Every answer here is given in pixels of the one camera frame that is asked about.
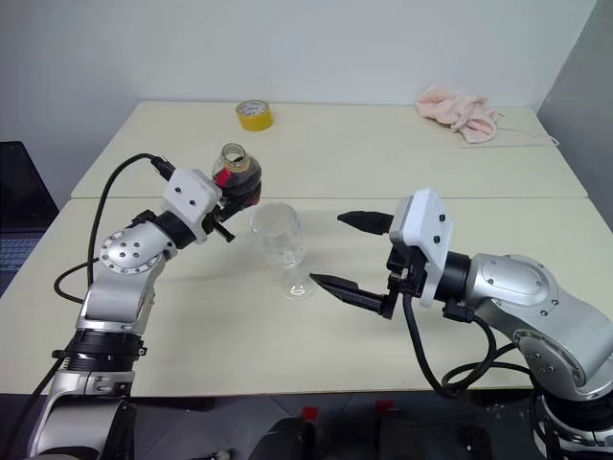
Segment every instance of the laptop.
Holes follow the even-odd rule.
[[[58,213],[21,142],[0,142],[0,295]]]

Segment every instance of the white wall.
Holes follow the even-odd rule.
[[[0,139],[58,204],[143,99],[538,108],[595,0],[0,0]]]

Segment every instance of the robotic arm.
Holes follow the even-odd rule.
[[[90,286],[76,331],[54,352],[64,368],[53,378],[30,442],[30,458],[129,459],[136,415],[128,397],[133,363],[144,356],[142,335],[154,300],[153,284],[166,262],[191,242],[260,199],[261,168],[241,146],[224,147],[215,181],[198,170],[174,170],[163,212],[145,211],[102,244],[102,269]]]
[[[329,275],[311,275],[315,282],[388,319],[400,293],[408,296],[409,309],[411,297],[424,306],[436,299],[444,302],[446,318],[480,318],[526,359],[543,394],[542,423],[557,443],[550,454],[613,455],[613,323],[604,314],[562,289],[533,259],[477,254],[471,260],[449,252],[452,222],[431,189],[402,200],[394,216],[351,212],[338,218],[362,231],[389,233],[390,292],[373,294]]]

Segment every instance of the white table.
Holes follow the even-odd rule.
[[[354,209],[393,212],[395,200],[287,202],[304,220],[313,271],[384,291],[389,243],[335,217]],[[94,204],[73,199],[66,205],[0,300],[0,392],[32,391],[52,363],[51,351],[63,347],[74,332],[79,306],[55,296],[52,285],[58,273],[83,262]],[[158,211],[158,206],[158,199],[110,199],[100,239],[138,212]],[[454,218],[455,251],[534,257],[563,287],[613,318],[613,236],[589,200],[447,199],[445,206]],[[387,321],[321,289],[304,301],[285,300],[276,284],[278,274],[265,267],[249,241],[250,214],[228,222],[238,235],[231,244],[211,236],[167,265],[156,284],[145,334],[148,355],[136,364],[135,396],[429,388],[401,309]],[[83,287],[84,273],[64,286],[81,295]],[[440,305],[416,312],[439,377],[483,357],[486,341],[477,327],[442,319]],[[517,352],[506,358],[521,362]],[[476,387],[528,384],[522,375],[491,370]]]
[[[138,152],[209,172],[231,141],[260,160],[266,197],[398,198],[422,187],[446,197],[586,196],[544,137],[500,130],[498,141],[510,147],[463,148],[460,134],[420,118],[412,106],[271,106],[274,125],[250,132],[238,123],[236,103],[140,103],[72,197],[100,196],[110,173]],[[504,113],[500,127],[545,132],[529,108]],[[161,195],[147,162],[130,169],[111,196]]]

